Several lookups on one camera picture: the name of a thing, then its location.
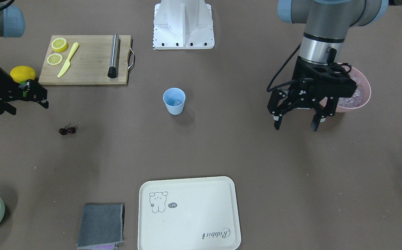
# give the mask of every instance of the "white tray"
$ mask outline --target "white tray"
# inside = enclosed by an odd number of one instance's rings
[[[234,250],[241,244],[229,177],[150,181],[139,190],[139,250]]]

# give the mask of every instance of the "wooden cutting board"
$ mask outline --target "wooden cutting board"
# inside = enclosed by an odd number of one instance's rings
[[[58,53],[52,49],[51,43],[60,37],[67,40],[68,48],[66,51]],[[52,35],[39,76],[39,83],[42,85],[127,84],[131,36],[120,35],[119,38],[118,77],[112,79],[107,76],[107,73],[110,66],[113,35]],[[79,48],[70,61],[71,65],[63,76],[58,77],[70,48],[75,42],[79,43]],[[55,66],[47,63],[47,57],[53,53],[63,56],[63,61]]]

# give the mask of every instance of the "gray cloth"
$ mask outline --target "gray cloth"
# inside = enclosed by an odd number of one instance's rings
[[[85,204],[77,249],[94,249],[123,242],[123,204]]]

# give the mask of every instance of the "plastic cup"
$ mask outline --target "plastic cup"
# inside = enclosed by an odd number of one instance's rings
[[[165,106],[170,114],[181,114],[185,103],[185,93],[182,90],[177,87],[168,89],[164,92],[162,99],[164,100]]]
[[[367,78],[359,70],[357,70],[354,67],[352,67],[351,72],[353,73],[354,77],[361,78],[360,87],[362,87],[362,89],[363,89],[363,98],[361,99],[361,103],[355,108],[346,108],[346,107],[338,105],[335,110],[335,112],[337,112],[337,113],[345,113],[345,112],[353,111],[355,109],[359,109],[362,106],[366,105],[367,102],[370,100],[370,84],[369,84],[369,81],[367,80]],[[326,106],[327,98],[322,99],[319,103],[323,107]]]

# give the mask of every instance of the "white plastic mount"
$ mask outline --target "white plastic mount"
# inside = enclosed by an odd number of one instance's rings
[[[204,0],[162,0],[155,5],[154,49],[213,49],[212,7]]]

